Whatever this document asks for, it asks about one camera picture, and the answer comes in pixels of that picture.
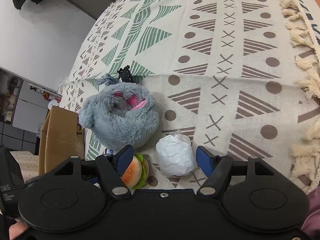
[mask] toy hamburger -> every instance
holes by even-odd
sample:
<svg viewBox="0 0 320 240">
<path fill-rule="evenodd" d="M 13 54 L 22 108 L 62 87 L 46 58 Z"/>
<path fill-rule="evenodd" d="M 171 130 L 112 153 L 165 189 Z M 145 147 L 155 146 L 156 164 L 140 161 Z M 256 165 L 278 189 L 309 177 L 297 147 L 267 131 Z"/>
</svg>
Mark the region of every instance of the toy hamburger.
<svg viewBox="0 0 320 240">
<path fill-rule="evenodd" d="M 149 164 L 142 154 L 135 154 L 127 170 L 122 175 L 122 181 L 128 188 L 141 188 L 149 176 Z"/>
</svg>

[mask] person's hand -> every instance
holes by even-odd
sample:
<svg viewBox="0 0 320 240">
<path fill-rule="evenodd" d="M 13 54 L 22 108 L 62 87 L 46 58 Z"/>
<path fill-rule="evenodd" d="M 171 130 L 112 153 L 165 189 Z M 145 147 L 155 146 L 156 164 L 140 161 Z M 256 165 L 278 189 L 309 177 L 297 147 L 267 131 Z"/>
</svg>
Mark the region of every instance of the person's hand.
<svg viewBox="0 0 320 240">
<path fill-rule="evenodd" d="M 27 230 L 24 222 L 17 222 L 9 227 L 9 239 L 13 240 Z"/>
</svg>

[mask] bed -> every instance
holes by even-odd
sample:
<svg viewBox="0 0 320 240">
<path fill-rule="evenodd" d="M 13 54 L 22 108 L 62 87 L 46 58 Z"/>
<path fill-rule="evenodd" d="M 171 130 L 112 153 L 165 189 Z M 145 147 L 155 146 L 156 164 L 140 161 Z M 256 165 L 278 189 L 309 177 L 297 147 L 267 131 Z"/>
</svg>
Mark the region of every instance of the bed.
<svg viewBox="0 0 320 240">
<path fill-rule="evenodd" d="M 197 169 L 165 177 L 155 145 L 165 135 L 189 136 L 199 145 L 235 160 L 259 156 L 290 177 L 291 146 L 320 113 L 294 81 L 306 76 L 294 56 L 317 60 L 320 0 L 294 0 L 314 47 L 291 45 L 281 0 L 118 0 L 98 18 L 84 40 L 60 107 L 78 112 L 104 85 L 130 65 L 132 75 L 158 104 L 160 125 L 137 149 L 149 160 L 146 188 L 198 189 L 206 176 Z M 85 158 L 105 147 L 85 132 Z M 307 174 L 297 184 L 307 187 Z"/>
</svg>

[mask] gray floor tile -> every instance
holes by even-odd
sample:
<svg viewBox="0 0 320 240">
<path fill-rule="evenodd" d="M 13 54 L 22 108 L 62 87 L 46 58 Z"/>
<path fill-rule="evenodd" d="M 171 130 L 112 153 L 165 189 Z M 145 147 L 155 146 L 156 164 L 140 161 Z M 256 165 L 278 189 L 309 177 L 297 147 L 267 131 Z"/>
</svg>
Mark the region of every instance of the gray floor tile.
<svg viewBox="0 0 320 240">
<path fill-rule="evenodd" d="M 17 138 L 17 139 L 21 139 L 21 140 L 23 138 L 23 130 L 13 127 L 11 125 L 8 125 L 7 123 L 4 124 L 3 134 Z"/>
<path fill-rule="evenodd" d="M 35 150 L 36 150 L 36 144 L 35 143 L 29 143 L 29 142 L 23 141 L 23 143 L 22 143 L 22 151 L 29 151 L 32 154 L 34 154 Z"/>
<path fill-rule="evenodd" d="M 36 143 L 37 135 L 33 132 L 24 131 L 23 140 Z"/>
<path fill-rule="evenodd" d="M 2 145 L 16 151 L 21 151 L 22 140 L 2 135 Z"/>
</svg>

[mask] gray plush toy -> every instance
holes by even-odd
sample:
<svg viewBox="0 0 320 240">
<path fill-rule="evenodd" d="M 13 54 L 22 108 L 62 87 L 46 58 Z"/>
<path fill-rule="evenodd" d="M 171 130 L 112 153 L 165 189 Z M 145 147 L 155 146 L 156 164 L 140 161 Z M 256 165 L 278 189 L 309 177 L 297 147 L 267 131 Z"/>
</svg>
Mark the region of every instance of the gray plush toy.
<svg viewBox="0 0 320 240">
<path fill-rule="evenodd" d="M 156 131 L 159 114 L 145 87 L 121 82 L 88 97 L 79 111 L 79 123 L 109 149 L 127 144 L 137 148 Z"/>
</svg>

